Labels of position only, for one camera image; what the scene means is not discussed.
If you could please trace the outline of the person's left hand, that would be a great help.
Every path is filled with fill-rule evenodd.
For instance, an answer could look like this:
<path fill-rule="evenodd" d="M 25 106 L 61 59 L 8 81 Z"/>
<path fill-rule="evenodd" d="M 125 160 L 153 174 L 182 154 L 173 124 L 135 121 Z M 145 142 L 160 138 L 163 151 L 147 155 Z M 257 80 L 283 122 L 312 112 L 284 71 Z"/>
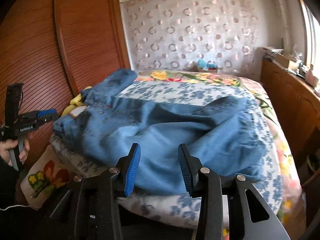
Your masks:
<path fill-rule="evenodd" d="M 33 134 L 32 133 L 27 134 L 27 136 L 25 137 L 25 140 L 24 140 L 24 143 L 23 143 L 24 144 L 23 150 L 20 152 L 20 155 L 19 155 L 19 160 L 22 163 L 24 163 L 28 158 L 28 152 L 30 150 L 29 140 L 31 140 L 32 138 L 33 138 Z M 0 145 L 1 158 L 9 166 L 12 166 L 10 151 L 13 150 L 17 146 L 18 146 L 18 140 L 9 139 L 9 140 L 6 140 L 6 141 L 1 141 L 1 145 Z"/>

